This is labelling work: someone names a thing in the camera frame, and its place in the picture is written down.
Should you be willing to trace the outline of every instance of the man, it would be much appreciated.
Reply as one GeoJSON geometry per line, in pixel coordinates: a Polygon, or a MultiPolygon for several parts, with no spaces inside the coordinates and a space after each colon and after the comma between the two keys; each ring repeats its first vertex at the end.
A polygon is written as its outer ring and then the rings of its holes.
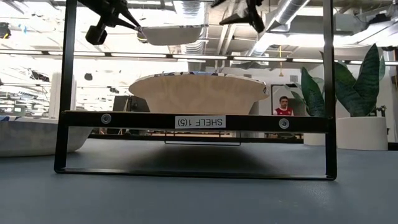
{"type": "Polygon", "coordinates": [[[273,111],[273,115],[278,116],[294,116],[293,109],[288,107],[289,99],[287,96],[282,96],[279,98],[279,108],[273,111]]]}

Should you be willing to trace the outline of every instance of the patterned paper bowl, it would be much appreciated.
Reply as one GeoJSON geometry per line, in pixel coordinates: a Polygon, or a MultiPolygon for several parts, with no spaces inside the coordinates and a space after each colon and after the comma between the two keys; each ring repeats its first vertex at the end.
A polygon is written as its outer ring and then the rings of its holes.
{"type": "Polygon", "coordinates": [[[129,91],[145,99],[153,113],[244,115],[269,96],[262,81],[208,72],[150,75],[136,80],[129,91]]]}
{"type": "MultiPolygon", "coordinates": [[[[55,154],[58,120],[0,116],[0,157],[55,154]]],[[[93,128],[70,127],[68,152],[81,148],[93,128]]]]}

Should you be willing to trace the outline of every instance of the shelf label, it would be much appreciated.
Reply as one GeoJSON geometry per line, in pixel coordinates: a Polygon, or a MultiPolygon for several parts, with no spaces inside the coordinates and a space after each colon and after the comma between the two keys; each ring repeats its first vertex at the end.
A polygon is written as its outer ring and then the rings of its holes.
{"type": "Polygon", "coordinates": [[[225,115],[176,116],[175,129],[225,128],[225,115]]]}

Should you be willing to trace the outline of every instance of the ductwork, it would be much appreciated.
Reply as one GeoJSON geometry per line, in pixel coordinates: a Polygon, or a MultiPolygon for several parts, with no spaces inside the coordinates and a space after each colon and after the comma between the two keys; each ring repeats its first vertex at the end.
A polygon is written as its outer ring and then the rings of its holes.
{"type": "MultiPolygon", "coordinates": [[[[177,14],[182,15],[184,19],[192,20],[198,24],[205,23],[206,7],[204,2],[200,1],[174,1],[174,7],[177,14]]],[[[204,38],[206,35],[206,28],[201,30],[199,39],[204,38]]],[[[191,44],[181,46],[183,54],[203,54],[205,43],[198,40],[191,44]]],[[[200,63],[188,62],[189,71],[199,71],[200,63]]]]}
{"type": "Polygon", "coordinates": [[[267,48],[272,44],[268,41],[271,39],[270,30],[287,25],[294,17],[297,12],[306,6],[310,0],[281,0],[278,4],[278,8],[272,12],[274,15],[270,22],[266,21],[266,32],[259,38],[259,40],[254,44],[253,48],[246,54],[247,56],[260,57],[264,54],[267,48]]]}

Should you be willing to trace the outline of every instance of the red shirt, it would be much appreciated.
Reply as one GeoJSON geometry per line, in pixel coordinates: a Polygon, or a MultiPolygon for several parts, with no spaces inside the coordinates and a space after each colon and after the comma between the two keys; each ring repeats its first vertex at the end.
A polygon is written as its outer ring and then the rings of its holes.
{"type": "Polygon", "coordinates": [[[274,110],[274,115],[279,115],[279,116],[293,116],[293,109],[292,108],[286,108],[286,110],[277,108],[274,110]]]}

